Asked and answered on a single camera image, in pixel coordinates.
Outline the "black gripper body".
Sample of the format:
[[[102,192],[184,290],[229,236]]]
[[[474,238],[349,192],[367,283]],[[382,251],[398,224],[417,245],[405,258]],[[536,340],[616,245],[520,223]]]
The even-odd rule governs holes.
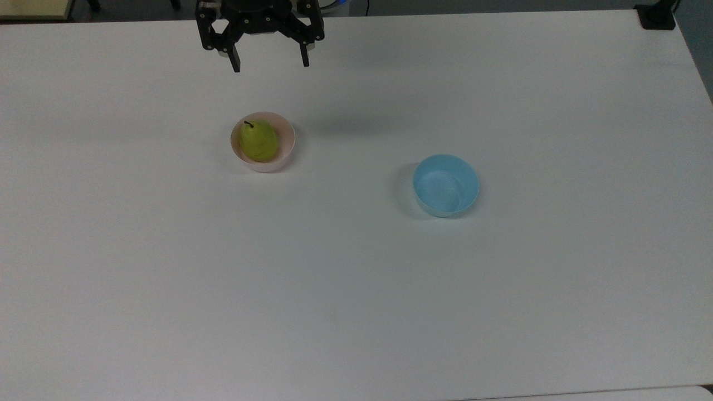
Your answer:
[[[290,1],[223,1],[221,15],[242,33],[274,33],[285,26],[292,9]]]

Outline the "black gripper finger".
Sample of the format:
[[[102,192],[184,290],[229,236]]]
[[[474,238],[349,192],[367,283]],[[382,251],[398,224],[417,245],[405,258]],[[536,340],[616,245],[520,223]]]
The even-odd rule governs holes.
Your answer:
[[[302,64],[310,66],[308,48],[324,39],[323,14],[318,2],[282,2],[282,34],[300,45]]]
[[[236,44],[246,33],[243,11],[242,3],[196,3],[194,9],[203,48],[227,56],[235,73],[241,71]],[[222,32],[216,31],[213,26],[219,16],[227,21],[227,27]]]

